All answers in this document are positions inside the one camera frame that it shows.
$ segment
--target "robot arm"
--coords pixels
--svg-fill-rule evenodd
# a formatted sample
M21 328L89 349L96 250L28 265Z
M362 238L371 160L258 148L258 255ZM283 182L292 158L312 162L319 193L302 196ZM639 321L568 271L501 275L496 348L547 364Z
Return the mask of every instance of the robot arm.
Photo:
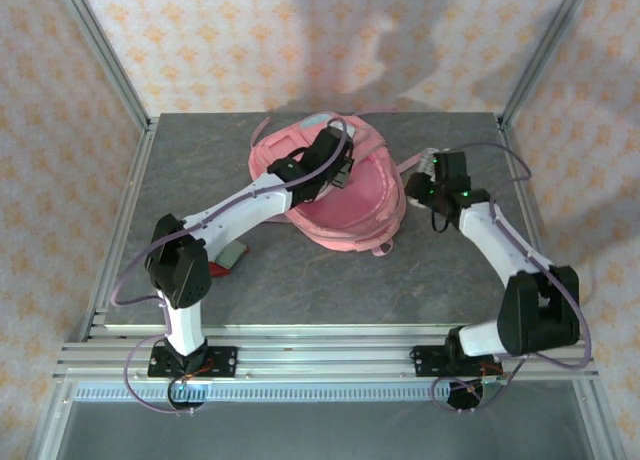
M177 370L172 374L193 373L205 360L207 341L202 333L200 300L212 284L209 261L256 225L315 200L328 185L346 185L353 163L353 141L346 134L343 142L343 134L342 128L327 126L308 148L276 160L251 185L223 202L182 220L169 214L158 221L152 243L193 228L190 234L154 250L145 261L152 284L167 303L171 325L167 349ZM317 176L300 181L318 170L322 172Z
M556 267L535 251L497 205L491 211L486 190L471 188L464 153L427 151L405 192L410 203L442 215L446 225L471 240L505 286L495 320L452 331L447 345L452 363L491 354L519 356L578 341L578 319L545 274L553 275L577 300L575 271Z

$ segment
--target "pink backpack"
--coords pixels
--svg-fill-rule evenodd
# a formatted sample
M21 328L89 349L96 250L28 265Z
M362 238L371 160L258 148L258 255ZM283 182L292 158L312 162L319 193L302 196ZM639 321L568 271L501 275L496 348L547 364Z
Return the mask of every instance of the pink backpack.
M312 115L254 145L269 122L265 119L251 136L251 178L258 178L278 158L308 147L327 122L338 116L334 112ZM393 248L392 237L406 211L400 173L415 165L419 155L396 167L384 139L371 125L357 116L342 118L354 143L354 164L346 187L329 187L315 201L286 212L286 219L272 220L293 223L314 242L331 250L371 250L376 256L385 255ZM338 123L333 126L341 128Z

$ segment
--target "orange pattern wallpaper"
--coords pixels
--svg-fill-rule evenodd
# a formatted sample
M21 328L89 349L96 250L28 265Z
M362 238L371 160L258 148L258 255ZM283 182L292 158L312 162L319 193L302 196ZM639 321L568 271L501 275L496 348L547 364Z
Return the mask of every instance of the orange pattern wallpaper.
M640 0L585 0L515 123L545 247L578 267L594 355L640 458Z
M61 0L0 0L0 457L23 458L139 133Z
M501 111L561 0L89 0L145 108Z

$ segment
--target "aluminum frame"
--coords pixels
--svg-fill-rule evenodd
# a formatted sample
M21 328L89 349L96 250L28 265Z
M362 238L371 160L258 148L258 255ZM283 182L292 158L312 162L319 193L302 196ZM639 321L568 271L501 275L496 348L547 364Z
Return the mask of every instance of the aluminum frame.
M153 145L156 124L151 124L138 139L138 144L134 151L133 161L127 175L125 189L120 195L118 212L111 232L108 246L100 262L100 269L96 276L92 289L89 305L82 318L80 331L77 336L78 341L87 339L89 329L93 321L93 316L99 309L105 309L109 303L109 292L113 288L120 266L120 259L124 251L127 232L131 225L133 212L142 186L142 178L147 167L147 160Z
M56 381L51 400L43 409L32 439L28 459L50 460L57 458L71 406L77 391L77 384L69 380Z
M513 125L504 124L497 117L496 122L500 142L505 147L517 152L517 141L515 140ZM511 175L513 177L519 176L517 162L509 154L507 154L507 163L509 164ZM539 215L534 207L535 202L525 189L523 182L516 182L515 187L523 210L531 245L539 252L544 253L544 245L538 229ZM609 405L603 402L603 399L606 399L607 396L602 383L599 380L588 380L586 377L578 378L573 380L573 389L595 458L598 460L624 460L626 456L613 414Z
M127 76L102 27L93 13L88 0L63 0L71 16L78 22L87 44L104 68L107 78L120 96L129 115L141 132L149 126L147 114L138 94Z
M535 49L531 60L529 60L529 63L525 67L520 80L516 84L500 115L500 123L506 128L513 124L522 105L533 91L544 67L553 55L558 43L560 43L564 32L571 24L582 1L583 0L562 0L560 3L560 8Z
M425 382L415 376L409 352L415 345L443 345L449 330L457 325L276 325L205 327L210 345L239 348L236 377L216 383L237 382ZM164 331L161 325L94 324L90 339L66 343L54 371L55 377L73 380L116 381L121 379L125 359L140 338ZM146 379L151 347L142 347L131 362L130 373ZM549 352L565 362L582 358L584 344ZM503 362L512 370L518 359ZM591 362L580 372L560 369L531 357L519 380L573 380L597 377Z

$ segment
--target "gray stone surface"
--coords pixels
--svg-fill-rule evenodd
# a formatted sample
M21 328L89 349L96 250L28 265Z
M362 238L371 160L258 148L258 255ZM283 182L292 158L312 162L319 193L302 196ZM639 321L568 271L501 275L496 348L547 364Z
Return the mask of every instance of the gray stone surface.
M162 115L151 149L123 255L123 263L148 245L156 221L215 205L250 181L249 137L264 113ZM274 114L271 133L301 114ZM488 113L368 115L365 120L387 140L400 162L429 147L472 141L497 142ZM474 186L491 191L509 177L504 153L469 149ZM499 203L523 235L524 219L515 189ZM407 208L393 252L385 257L332 252L292 225L264 224L241 239L251 248L230 276L214 279L203 300L203 323L223 324L394 324L477 322L497 314L503 288L482 254L453 228L431 229L424 210ZM149 293L140 266L123 298ZM160 309L139 304L113 309L111 324L157 324Z

